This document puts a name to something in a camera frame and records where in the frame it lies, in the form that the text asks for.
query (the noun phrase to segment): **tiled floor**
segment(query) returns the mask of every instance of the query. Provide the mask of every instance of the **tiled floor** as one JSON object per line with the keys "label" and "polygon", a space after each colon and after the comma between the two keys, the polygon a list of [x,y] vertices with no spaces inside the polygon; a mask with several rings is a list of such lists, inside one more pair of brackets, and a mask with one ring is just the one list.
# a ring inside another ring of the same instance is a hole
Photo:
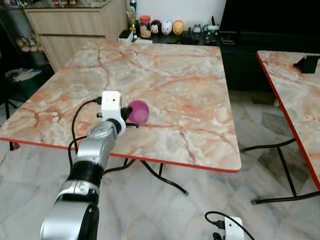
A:
{"label": "tiled floor", "polygon": [[[239,146],[292,138],[281,110],[254,104],[257,98],[272,102],[260,93],[230,92]],[[0,124],[4,116],[2,105]],[[297,144],[282,150],[297,191],[315,191]],[[216,229],[204,213],[221,211],[241,217],[256,240],[319,240],[320,197],[251,205],[257,197],[290,196],[277,152],[253,150],[242,153],[241,160],[242,170],[236,174],[166,165],[164,177],[184,186],[189,196],[151,176],[139,162],[109,173],[100,187],[98,239],[211,240]],[[122,163],[111,158],[108,168]],[[39,239],[43,217],[68,171],[65,150],[21,145],[9,151],[8,144],[0,142],[0,240]]]}

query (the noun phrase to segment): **robotic arm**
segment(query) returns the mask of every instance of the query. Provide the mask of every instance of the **robotic arm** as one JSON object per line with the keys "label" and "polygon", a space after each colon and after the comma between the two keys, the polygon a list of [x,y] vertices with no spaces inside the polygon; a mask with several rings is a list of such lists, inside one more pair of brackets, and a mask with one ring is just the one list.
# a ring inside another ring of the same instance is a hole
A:
{"label": "robotic arm", "polygon": [[101,110],[102,121],[81,143],[71,173],[42,222],[42,240],[97,239],[101,179],[117,137],[126,130],[125,120],[132,108],[125,113],[121,110],[121,94],[104,91]]}

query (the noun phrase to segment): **marble table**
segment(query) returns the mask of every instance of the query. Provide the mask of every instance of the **marble table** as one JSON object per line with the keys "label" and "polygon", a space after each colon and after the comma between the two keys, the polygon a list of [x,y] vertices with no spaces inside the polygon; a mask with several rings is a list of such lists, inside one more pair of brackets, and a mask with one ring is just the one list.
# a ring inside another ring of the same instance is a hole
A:
{"label": "marble table", "polygon": [[[122,105],[143,100],[147,124],[127,128],[112,156],[236,173],[241,159],[218,47],[90,42],[0,129],[0,140],[66,149],[78,107],[118,90]],[[86,105],[77,137],[100,120]]]}
{"label": "marble table", "polygon": [[298,52],[258,51],[257,57],[320,190],[320,63],[314,74],[293,67]]}

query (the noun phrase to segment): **glass jar with red lid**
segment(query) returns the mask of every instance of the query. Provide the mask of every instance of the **glass jar with red lid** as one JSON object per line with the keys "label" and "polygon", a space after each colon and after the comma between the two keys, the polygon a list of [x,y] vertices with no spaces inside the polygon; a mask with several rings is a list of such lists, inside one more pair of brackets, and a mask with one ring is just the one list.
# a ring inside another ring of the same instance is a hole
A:
{"label": "glass jar with red lid", "polygon": [[151,17],[148,15],[141,16],[140,21],[140,37],[143,39],[148,39],[151,37]]}

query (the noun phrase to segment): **egg-shaped figurine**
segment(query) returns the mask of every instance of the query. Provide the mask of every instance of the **egg-shaped figurine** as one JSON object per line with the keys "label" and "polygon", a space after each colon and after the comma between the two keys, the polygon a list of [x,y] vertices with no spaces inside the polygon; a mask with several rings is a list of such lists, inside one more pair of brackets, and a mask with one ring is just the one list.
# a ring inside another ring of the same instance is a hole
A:
{"label": "egg-shaped figurine", "polygon": [[173,24],[172,32],[174,33],[174,35],[179,36],[184,32],[184,27],[185,27],[184,22],[177,20]]}
{"label": "egg-shaped figurine", "polygon": [[172,21],[164,20],[162,23],[162,33],[164,35],[169,35],[172,31]]}
{"label": "egg-shaped figurine", "polygon": [[151,33],[156,35],[161,33],[161,22],[159,20],[153,20],[151,22]]}

